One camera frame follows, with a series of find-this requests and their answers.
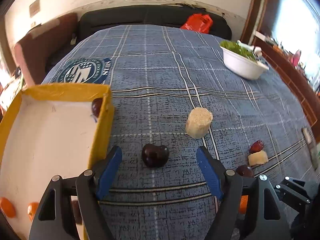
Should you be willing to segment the dark cherry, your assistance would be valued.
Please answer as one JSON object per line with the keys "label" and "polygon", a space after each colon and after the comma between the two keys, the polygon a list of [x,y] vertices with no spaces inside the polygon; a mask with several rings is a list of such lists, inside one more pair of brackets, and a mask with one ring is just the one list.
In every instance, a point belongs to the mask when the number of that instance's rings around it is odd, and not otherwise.
{"label": "dark cherry", "polygon": [[149,168],[163,167],[169,160],[170,152],[167,146],[146,144],[142,149],[142,160]]}
{"label": "dark cherry", "polygon": [[95,99],[92,101],[91,111],[92,111],[92,114],[93,114],[96,118],[99,117],[102,103],[103,103],[103,98],[95,98]]}
{"label": "dark cherry", "polygon": [[236,168],[236,173],[243,177],[253,178],[254,172],[250,166],[240,165]]}

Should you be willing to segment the small banana chunk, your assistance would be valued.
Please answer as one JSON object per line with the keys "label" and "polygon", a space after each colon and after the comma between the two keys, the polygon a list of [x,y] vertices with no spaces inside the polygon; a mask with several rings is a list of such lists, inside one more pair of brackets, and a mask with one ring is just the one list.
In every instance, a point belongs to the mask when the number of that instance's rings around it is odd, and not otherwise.
{"label": "small banana chunk", "polygon": [[263,165],[267,162],[268,162],[268,156],[264,150],[252,153],[248,156],[248,163],[249,163],[249,166],[251,167]]}

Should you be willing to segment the red strawberry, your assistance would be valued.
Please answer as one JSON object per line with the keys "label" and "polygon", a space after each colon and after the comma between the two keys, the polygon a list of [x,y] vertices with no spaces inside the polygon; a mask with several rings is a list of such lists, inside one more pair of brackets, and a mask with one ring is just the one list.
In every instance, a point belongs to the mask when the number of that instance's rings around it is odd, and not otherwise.
{"label": "red strawberry", "polygon": [[258,140],[251,145],[251,147],[249,148],[249,153],[253,154],[253,153],[260,152],[263,150],[263,148],[264,148],[263,141]]}

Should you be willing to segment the large banana chunk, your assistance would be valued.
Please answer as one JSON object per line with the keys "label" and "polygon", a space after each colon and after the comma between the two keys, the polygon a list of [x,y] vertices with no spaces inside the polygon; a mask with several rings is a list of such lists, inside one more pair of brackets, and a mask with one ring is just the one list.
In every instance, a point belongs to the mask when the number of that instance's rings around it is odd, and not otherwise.
{"label": "large banana chunk", "polygon": [[212,120],[213,114],[208,109],[196,107],[188,115],[185,131],[192,138],[201,139],[208,133]]}

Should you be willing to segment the yellow edged white tray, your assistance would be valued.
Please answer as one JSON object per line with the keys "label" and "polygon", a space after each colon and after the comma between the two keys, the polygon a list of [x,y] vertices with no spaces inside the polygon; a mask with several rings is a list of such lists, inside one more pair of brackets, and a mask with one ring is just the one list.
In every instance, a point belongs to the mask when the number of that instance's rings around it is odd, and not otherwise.
{"label": "yellow edged white tray", "polygon": [[[98,118],[95,98],[103,98]],[[16,95],[1,121],[1,196],[15,207],[15,233],[29,236],[28,204],[53,176],[76,177],[105,158],[113,115],[108,85],[51,83]]]}

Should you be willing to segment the dark cherry in tray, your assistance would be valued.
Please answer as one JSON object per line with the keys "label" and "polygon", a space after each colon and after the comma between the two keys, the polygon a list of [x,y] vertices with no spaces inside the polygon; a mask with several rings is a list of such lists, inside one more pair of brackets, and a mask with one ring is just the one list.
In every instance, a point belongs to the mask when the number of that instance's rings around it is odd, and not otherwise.
{"label": "dark cherry in tray", "polygon": [[95,99],[92,101],[91,111],[92,111],[92,114],[93,114],[96,118],[99,117],[102,103],[103,103],[103,98],[95,98]]}

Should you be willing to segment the white bowl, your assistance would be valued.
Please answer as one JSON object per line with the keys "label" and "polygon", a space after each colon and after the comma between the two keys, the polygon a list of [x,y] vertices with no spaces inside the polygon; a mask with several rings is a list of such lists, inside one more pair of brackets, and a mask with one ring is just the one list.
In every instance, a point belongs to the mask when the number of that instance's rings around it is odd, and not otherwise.
{"label": "white bowl", "polygon": [[235,52],[221,47],[224,65],[240,77],[248,80],[257,80],[269,67],[261,62],[254,62]]}

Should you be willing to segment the blue plaid tablecloth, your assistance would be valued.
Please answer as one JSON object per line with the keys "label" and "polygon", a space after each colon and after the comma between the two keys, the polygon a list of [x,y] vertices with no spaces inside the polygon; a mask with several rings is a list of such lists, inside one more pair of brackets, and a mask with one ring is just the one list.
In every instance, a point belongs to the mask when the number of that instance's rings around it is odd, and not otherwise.
{"label": "blue plaid tablecloth", "polygon": [[116,239],[204,239],[219,208],[196,161],[200,146],[225,168],[246,165],[272,184],[319,181],[294,94],[268,67],[246,80],[224,63],[221,38],[156,25],[120,25],[80,41],[46,83],[109,85],[110,145],[123,157],[101,210]]}

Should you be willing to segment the green lettuce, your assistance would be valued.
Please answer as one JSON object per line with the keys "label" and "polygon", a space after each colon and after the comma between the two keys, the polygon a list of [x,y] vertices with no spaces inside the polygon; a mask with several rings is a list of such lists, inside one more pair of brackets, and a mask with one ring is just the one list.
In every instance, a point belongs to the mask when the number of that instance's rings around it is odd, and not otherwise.
{"label": "green lettuce", "polygon": [[253,51],[248,50],[248,49],[240,46],[236,42],[223,40],[223,41],[220,42],[220,46],[222,48],[226,48],[226,49],[228,49],[228,50],[230,50],[230,51],[232,51],[232,52],[234,52],[234,53],[236,53],[238,55],[241,55],[241,56],[243,56],[243,57],[245,57],[245,58],[247,58],[247,59],[249,59],[249,60],[251,60],[253,62],[256,62],[256,57],[255,57]]}

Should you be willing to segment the red plastic bag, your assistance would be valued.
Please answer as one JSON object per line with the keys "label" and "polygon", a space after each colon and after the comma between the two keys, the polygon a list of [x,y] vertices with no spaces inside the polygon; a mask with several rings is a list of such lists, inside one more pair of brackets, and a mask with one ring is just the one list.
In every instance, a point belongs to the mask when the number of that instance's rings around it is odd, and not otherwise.
{"label": "red plastic bag", "polygon": [[192,14],[181,29],[208,34],[214,21],[208,14]]}

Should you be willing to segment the black leather sofa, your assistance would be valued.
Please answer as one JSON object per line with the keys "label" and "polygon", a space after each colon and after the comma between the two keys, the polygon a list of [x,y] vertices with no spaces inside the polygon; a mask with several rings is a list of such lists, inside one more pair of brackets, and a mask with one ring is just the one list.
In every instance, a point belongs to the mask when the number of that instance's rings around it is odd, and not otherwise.
{"label": "black leather sofa", "polygon": [[232,31],[227,21],[217,14],[187,6],[172,5],[132,5],[100,9],[85,13],[79,21],[77,42],[93,35],[99,30],[128,24],[151,24],[180,28],[192,14],[208,14],[213,20],[209,33],[227,40]]}

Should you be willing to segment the wall plaque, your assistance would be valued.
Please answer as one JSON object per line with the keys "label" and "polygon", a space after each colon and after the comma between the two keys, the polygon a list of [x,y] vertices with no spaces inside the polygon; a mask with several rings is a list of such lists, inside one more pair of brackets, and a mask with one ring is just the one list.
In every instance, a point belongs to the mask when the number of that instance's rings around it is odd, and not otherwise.
{"label": "wall plaque", "polygon": [[31,5],[29,6],[29,15],[30,18],[33,18],[37,13],[40,12],[40,0],[35,0]]}

